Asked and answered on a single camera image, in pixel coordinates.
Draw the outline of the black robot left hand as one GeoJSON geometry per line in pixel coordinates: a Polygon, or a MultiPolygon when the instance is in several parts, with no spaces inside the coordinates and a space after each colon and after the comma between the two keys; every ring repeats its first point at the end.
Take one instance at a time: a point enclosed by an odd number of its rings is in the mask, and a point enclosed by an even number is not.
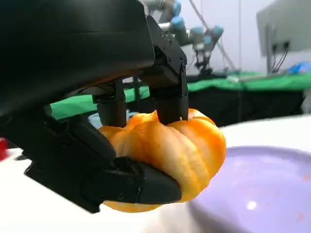
{"type": "Polygon", "coordinates": [[[124,127],[122,80],[137,76],[169,124],[188,116],[186,63],[138,0],[3,0],[0,134],[31,160],[26,176],[91,213],[106,200],[177,202],[173,178],[117,158],[86,118],[57,120],[50,104],[88,93],[102,124],[124,127]]]}

